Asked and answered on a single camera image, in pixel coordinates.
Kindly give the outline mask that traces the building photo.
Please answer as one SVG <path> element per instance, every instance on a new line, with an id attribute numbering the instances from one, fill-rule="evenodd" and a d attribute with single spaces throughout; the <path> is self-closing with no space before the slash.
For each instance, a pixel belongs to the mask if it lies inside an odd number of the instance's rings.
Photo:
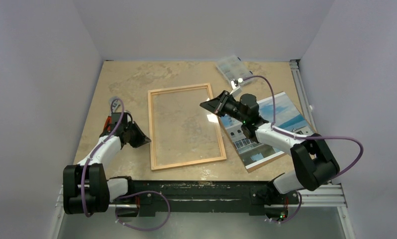
<path id="1" fill-rule="evenodd" d="M 286 93 L 281 92 L 275 95 L 276 123 L 281 129 L 296 134 L 312 135 L 314 128 L 308 123 L 299 112 Z M 285 155 L 284 152 L 272 146 L 256 143 L 246 138 L 241 125 L 242 123 L 228 115 L 220 118 L 225 132 L 229 136 L 239 158 L 243 162 L 247 172 L 275 161 Z"/>

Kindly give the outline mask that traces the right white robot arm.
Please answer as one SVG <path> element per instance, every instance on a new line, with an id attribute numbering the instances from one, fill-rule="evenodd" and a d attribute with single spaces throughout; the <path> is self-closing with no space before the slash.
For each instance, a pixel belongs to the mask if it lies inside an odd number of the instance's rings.
<path id="1" fill-rule="evenodd" d="M 314 191 L 340 171 L 321 135 L 295 134 L 275 126 L 273 121 L 260 116 L 259 105 L 252 94 L 244 94 L 237 101 L 228 91 L 223 91 L 216 98 L 200 103 L 200 107 L 218 117 L 230 116 L 240 121 L 246 138 L 292 157 L 294 170 L 269 182 L 267 196 L 274 203 L 280 202 L 291 191 Z"/>

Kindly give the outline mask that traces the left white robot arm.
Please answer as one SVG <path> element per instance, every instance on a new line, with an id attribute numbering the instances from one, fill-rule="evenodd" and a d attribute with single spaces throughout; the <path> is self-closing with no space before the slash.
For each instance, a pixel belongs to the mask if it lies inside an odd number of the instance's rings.
<path id="1" fill-rule="evenodd" d="M 129 112 L 112 113 L 105 121 L 93 150 L 75 165 L 63 170 L 63 208 L 68 215 L 106 212 L 118 198 L 129 204 L 136 197 L 130 176 L 107 179 L 105 168 L 129 144 L 138 148 L 150 143 Z"/>

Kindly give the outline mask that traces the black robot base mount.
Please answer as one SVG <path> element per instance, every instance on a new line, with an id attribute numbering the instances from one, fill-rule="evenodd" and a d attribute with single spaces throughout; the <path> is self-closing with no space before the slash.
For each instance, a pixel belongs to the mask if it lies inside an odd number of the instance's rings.
<path id="1" fill-rule="evenodd" d="M 267 181 L 152 181 L 129 180 L 128 197 L 118 207 L 132 208 L 140 217 L 157 212 L 247 213 L 278 221 L 300 202 L 297 191 L 280 194 Z"/>

